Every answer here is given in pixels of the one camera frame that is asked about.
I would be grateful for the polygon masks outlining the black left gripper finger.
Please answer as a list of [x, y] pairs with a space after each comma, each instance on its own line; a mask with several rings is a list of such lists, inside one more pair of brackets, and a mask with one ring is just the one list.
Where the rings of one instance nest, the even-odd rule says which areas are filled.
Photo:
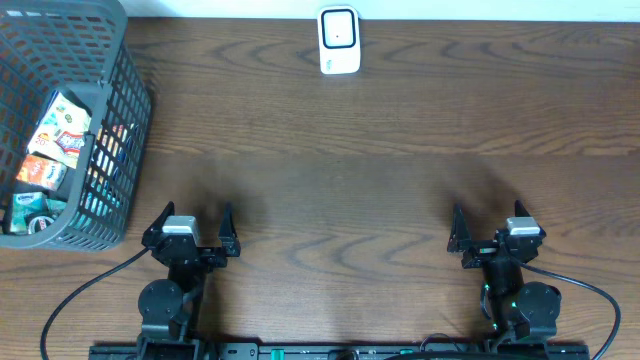
[[166, 220], [175, 214], [175, 205], [173, 201], [169, 201], [162, 210], [161, 214], [152, 222], [152, 224], [144, 231], [145, 235], [157, 235], [162, 233], [162, 228]]
[[226, 203], [224, 207], [223, 219], [218, 231], [218, 239], [224, 248], [238, 248], [239, 239], [235, 230], [232, 205]]

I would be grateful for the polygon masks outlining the yellow blue snack bag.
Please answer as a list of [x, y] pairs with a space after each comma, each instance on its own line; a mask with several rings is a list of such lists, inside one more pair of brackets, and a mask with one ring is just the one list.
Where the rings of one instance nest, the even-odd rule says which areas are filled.
[[28, 143], [29, 154], [39, 154], [75, 169], [84, 134], [89, 130], [91, 116], [63, 94], [56, 91]]

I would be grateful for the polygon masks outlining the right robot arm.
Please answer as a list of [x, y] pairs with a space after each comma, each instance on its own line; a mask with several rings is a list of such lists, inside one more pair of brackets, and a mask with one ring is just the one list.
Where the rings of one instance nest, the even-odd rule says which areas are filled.
[[514, 215], [489, 240], [474, 240], [462, 208], [453, 207], [447, 251], [462, 255], [464, 269], [482, 270], [481, 309], [504, 342], [537, 343], [557, 334], [560, 291], [542, 282], [526, 282], [522, 275], [545, 237], [519, 201], [514, 203]]

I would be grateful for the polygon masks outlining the orange juice carton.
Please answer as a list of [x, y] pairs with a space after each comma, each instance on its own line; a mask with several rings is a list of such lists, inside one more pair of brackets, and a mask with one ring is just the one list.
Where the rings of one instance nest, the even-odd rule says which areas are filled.
[[61, 162], [28, 154], [16, 176], [20, 182], [57, 191], [67, 172]]

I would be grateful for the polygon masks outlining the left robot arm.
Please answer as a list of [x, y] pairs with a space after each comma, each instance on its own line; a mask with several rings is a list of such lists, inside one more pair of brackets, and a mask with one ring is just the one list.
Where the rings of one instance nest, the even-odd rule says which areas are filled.
[[241, 253], [230, 204], [225, 205], [218, 239], [219, 246], [201, 245], [196, 219], [177, 216], [172, 202], [144, 231], [141, 244], [167, 267], [168, 275], [149, 283], [138, 298], [138, 359], [219, 357], [217, 346], [201, 339], [196, 327], [207, 275]]

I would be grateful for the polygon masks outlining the green tissue pack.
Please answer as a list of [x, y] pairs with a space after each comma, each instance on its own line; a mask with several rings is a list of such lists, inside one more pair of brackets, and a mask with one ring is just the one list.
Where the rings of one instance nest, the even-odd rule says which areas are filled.
[[25, 234], [31, 219], [47, 212], [46, 199], [46, 195], [42, 192], [14, 194], [11, 204], [10, 232]]

